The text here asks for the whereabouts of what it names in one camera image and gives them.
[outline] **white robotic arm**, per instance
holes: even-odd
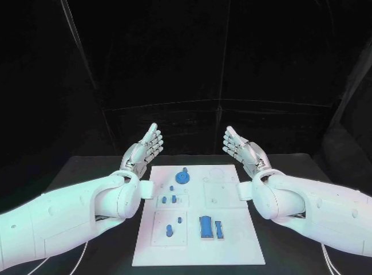
[[[153,199],[154,183],[140,178],[163,151],[160,133],[153,123],[110,176],[42,194],[0,215],[0,271],[69,251],[134,216],[140,199]]]
[[[372,257],[372,197],[273,169],[262,149],[232,127],[226,128],[224,151],[252,177],[238,185],[239,199],[254,200],[261,216],[330,247]]]

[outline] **blue knob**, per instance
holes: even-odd
[[[177,173],[177,175],[176,175],[176,181],[180,184],[186,184],[190,181],[190,175],[187,173],[187,168],[186,167],[183,168],[183,172]]]
[[[172,225],[167,225],[167,237],[173,236]]]

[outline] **white cable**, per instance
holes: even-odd
[[[330,260],[330,257],[329,257],[329,253],[327,253],[327,250],[326,250],[326,247],[324,247],[323,244],[322,244],[322,250],[323,250],[324,260],[326,260],[327,267],[329,267],[329,270],[330,270],[330,272],[332,272],[332,275],[336,275],[336,274],[333,273],[332,268],[335,269],[335,271],[336,271],[337,274],[340,275],[340,272],[336,270],[336,267],[335,267],[335,265],[333,265],[333,263],[332,263],[332,260]]]
[[[79,257],[79,260],[78,260],[76,266],[74,267],[72,273],[71,273],[69,275],[72,275],[72,274],[74,274],[74,272],[76,271],[76,268],[78,268],[79,262],[81,262],[81,260],[82,260],[85,250],[87,250],[87,245],[88,245],[88,242],[85,243],[84,251],[82,251],[82,254],[81,254],[81,257]]]
[[[30,274],[37,270],[37,268],[43,265],[43,263],[48,261],[49,258],[50,258],[50,257],[48,257],[48,258],[43,260],[43,262],[37,265],[37,267],[30,271],[30,273],[29,273],[27,275],[30,275]]]

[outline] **table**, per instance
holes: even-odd
[[[330,182],[307,154],[270,155],[271,165],[287,175]],[[120,168],[121,156],[79,157],[69,159],[46,192],[107,176]],[[235,164],[239,180],[248,181],[242,165],[228,155],[211,156],[157,156],[149,166],[143,179],[150,178],[151,166]],[[257,237],[265,258],[265,265],[255,266],[153,266],[133,267],[136,241],[144,202],[131,219],[110,229],[88,243],[88,248],[74,273],[98,275],[166,275],[166,274],[330,274],[326,266],[320,243],[301,236],[290,228],[265,220],[248,202]],[[82,254],[84,245],[52,257],[33,275],[69,274]],[[372,258],[358,256],[327,247],[332,262],[342,275],[372,274]],[[24,274],[42,260],[13,266],[0,274]]]

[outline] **white board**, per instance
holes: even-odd
[[[238,197],[235,166],[186,168],[190,181],[179,184],[176,174],[183,166],[151,167],[154,199],[144,204],[133,266],[264,265],[248,203]],[[200,236],[202,216],[212,218],[213,238]],[[224,239],[216,237],[215,221],[221,221]],[[169,224],[172,237],[167,237]]]

